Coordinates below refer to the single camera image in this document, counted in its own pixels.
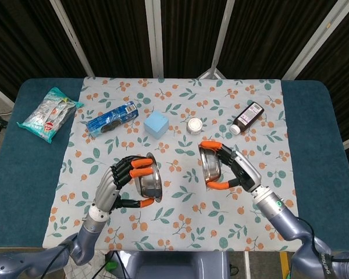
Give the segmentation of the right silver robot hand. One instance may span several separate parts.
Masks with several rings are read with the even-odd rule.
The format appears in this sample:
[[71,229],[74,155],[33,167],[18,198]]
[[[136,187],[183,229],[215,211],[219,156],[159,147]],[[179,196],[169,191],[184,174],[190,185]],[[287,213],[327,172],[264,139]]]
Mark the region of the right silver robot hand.
[[[198,149],[205,184],[208,188],[224,190],[241,186],[245,191],[252,192],[261,185],[261,175],[242,153],[217,141],[202,141]],[[220,182],[221,165],[229,167],[235,178]]]

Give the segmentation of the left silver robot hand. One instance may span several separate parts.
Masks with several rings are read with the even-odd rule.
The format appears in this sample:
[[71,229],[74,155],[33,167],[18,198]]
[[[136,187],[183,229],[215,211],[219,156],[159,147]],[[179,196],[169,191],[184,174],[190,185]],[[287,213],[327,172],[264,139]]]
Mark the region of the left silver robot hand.
[[141,201],[123,199],[120,190],[132,179],[154,173],[149,157],[131,155],[110,166],[103,175],[94,198],[94,205],[101,211],[110,212],[118,208],[144,208],[154,203],[148,198]]

